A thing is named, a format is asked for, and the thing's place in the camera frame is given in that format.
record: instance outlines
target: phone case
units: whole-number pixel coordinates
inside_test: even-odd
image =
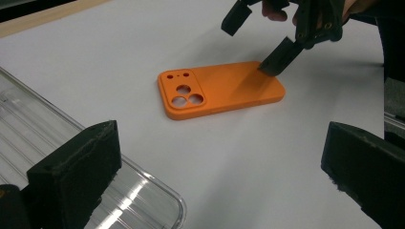
[[[161,73],[158,84],[167,116],[183,120],[280,101],[285,88],[259,65],[252,61]]]

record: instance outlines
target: clear plastic tray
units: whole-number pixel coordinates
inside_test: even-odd
[[[33,164],[83,129],[0,68],[0,184],[24,188]],[[85,228],[181,228],[185,211],[176,192],[122,156],[122,168]]]

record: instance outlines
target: white surface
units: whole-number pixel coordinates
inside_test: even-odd
[[[379,228],[320,169],[330,121],[383,136],[376,27],[351,21],[338,43],[302,52],[279,76],[279,103],[165,116],[160,72],[261,61],[293,37],[290,20],[269,22],[259,4],[228,36],[233,4],[112,1],[0,39],[0,66],[85,126],[116,119],[121,151],[184,197],[184,228]]]

